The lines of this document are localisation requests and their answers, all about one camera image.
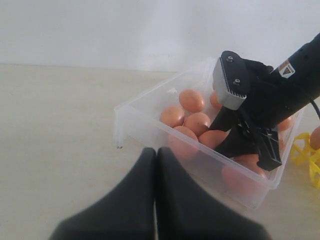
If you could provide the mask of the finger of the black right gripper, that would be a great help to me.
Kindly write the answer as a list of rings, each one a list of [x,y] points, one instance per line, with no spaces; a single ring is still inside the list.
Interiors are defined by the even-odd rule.
[[[240,125],[233,126],[227,137],[214,150],[227,158],[258,154],[253,136]]]
[[[209,130],[220,130],[227,132],[237,123],[238,117],[236,111],[222,106],[217,116],[211,123]]]

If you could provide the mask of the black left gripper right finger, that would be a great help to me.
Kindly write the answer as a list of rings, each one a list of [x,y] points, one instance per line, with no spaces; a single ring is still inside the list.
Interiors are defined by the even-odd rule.
[[[269,240],[265,227],[209,195],[168,147],[157,152],[155,209],[160,240]]]

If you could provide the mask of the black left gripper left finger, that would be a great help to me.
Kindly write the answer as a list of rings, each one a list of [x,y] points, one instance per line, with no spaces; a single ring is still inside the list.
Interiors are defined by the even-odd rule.
[[[52,240],[153,240],[156,151],[146,147],[102,199],[63,220]]]

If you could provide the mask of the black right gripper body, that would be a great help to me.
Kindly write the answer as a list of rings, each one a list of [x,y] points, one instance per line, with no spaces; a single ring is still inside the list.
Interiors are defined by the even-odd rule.
[[[282,69],[248,59],[244,63],[250,91],[236,115],[255,141],[258,166],[272,171],[282,165],[278,124],[310,102],[310,67],[290,61]]]

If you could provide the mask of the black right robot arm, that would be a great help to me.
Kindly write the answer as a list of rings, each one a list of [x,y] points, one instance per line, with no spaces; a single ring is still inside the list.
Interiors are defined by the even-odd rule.
[[[320,38],[276,68],[226,50],[212,78],[222,107],[210,129],[228,134],[215,151],[228,158],[257,154],[258,166],[272,171],[282,165],[279,124],[320,95]]]

